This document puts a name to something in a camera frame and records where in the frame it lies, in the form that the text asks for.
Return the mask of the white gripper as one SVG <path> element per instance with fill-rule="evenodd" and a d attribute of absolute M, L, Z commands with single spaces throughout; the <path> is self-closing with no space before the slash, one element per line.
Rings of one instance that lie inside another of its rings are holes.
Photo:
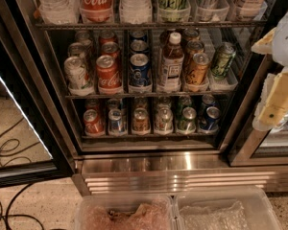
<path fill-rule="evenodd" d="M 260 55 L 271 55 L 274 62 L 288 67 L 288 12 L 252 46 Z M 275 127 L 288 111 L 288 68 L 278 74 L 269 74 L 264 81 L 258 121 L 266 127 Z"/>

